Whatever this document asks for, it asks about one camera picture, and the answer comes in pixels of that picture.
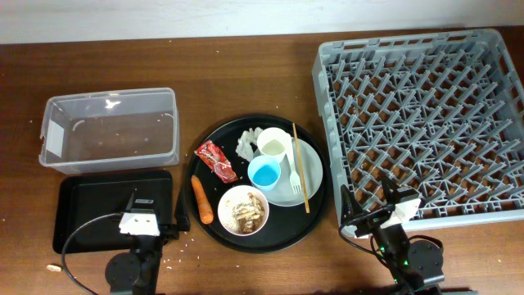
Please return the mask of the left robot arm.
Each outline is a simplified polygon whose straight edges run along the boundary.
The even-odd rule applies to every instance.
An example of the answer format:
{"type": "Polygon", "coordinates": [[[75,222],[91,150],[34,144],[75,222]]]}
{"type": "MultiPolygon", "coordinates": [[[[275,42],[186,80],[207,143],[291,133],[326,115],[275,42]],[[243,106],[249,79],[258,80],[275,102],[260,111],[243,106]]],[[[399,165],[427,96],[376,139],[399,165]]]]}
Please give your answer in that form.
{"type": "Polygon", "coordinates": [[[128,252],[108,262],[106,282],[111,294],[154,294],[163,247],[191,228],[186,202],[131,196],[120,214],[119,231],[131,238],[128,252]]]}

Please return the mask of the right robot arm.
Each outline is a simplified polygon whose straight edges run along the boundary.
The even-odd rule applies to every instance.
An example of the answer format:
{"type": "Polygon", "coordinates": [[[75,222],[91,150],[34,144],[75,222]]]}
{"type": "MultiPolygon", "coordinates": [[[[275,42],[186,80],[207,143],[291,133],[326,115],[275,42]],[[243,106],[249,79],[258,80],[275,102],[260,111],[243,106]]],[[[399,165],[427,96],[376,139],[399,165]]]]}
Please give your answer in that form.
{"type": "Polygon", "coordinates": [[[426,235],[409,237],[403,224],[418,212],[420,193],[382,179],[386,203],[366,212],[348,186],[341,186],[341,216],[338,233],[349,245],[375,256],[391,273],[395,284],[389,294],[441,294],[443,243],[426,235]]]}

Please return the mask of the wooden chopstick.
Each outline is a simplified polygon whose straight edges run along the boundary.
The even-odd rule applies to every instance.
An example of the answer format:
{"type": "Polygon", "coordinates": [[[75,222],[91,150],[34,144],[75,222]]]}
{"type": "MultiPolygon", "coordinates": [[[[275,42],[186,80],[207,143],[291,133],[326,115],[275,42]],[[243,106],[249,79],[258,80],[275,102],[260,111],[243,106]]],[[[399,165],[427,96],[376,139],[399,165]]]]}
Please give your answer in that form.
{"type": "Polygon", "coordinates": [[[299,164],[301,192],[303,193],[303,196],[304,196],[305,212],[307,214],[309,214],[310,213],[309,197],[308,197],[307,188],[306,188],[306,185],[305,185],[305,173],[304,173],[302,160],[301,160],[300,140],[298,138],[298,134],[297,134],[297,130],[296,130],[296,124],[294,122],[292,123],[292,128],[293,128],[293,134],[294,134],[294,139],[295,139],[295,143],[296,143],[296,154],[297,154],[298,164],[299,164]]]}

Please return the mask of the blue cup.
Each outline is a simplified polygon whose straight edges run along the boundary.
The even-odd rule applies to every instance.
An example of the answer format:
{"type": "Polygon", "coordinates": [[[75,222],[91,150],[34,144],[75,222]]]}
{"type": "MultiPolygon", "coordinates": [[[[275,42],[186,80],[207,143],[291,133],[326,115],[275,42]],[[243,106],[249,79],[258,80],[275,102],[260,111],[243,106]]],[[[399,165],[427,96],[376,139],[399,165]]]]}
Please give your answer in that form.
{"type": "Polygon", "coordinates": [[[250,162],[247,174],[251,183],[259,190],[270,191],[279,181],[281,167],[273,157],[258,156],[250,162]]]}

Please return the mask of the white cup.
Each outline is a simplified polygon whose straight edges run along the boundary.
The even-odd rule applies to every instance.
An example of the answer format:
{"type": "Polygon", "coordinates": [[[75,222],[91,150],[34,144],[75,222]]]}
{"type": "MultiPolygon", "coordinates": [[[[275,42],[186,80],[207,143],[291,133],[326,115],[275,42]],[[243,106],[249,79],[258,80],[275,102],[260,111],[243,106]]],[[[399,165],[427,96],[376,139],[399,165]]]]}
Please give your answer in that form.
{"type": "Polygon", "coordinates": [[[286,156],[289,139],[290,135],[283,129],[270,127],[260,133],[256,144],[261,155],[272,157],[280,163],[286,156]]]}

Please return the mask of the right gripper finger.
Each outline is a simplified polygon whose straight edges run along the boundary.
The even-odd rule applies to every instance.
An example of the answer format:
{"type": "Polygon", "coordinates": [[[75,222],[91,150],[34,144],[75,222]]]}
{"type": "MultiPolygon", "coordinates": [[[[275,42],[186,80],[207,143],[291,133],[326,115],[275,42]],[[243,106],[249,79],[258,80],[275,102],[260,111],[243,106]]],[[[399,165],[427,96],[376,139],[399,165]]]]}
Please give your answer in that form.
{"type": "Polygon", "coordinates": [[[355,192],[347,185],[341,186],[341,224],[349,225],[354,220],[359,220],[363,216],[363,209],[357,202],[355,192]]]}
{"type": "Polygon", "coordinates": [[[382,178],[381,183],[387,204],[398,204],[409,200],[409,187],[399,186],[389,178],[382,178]]]}

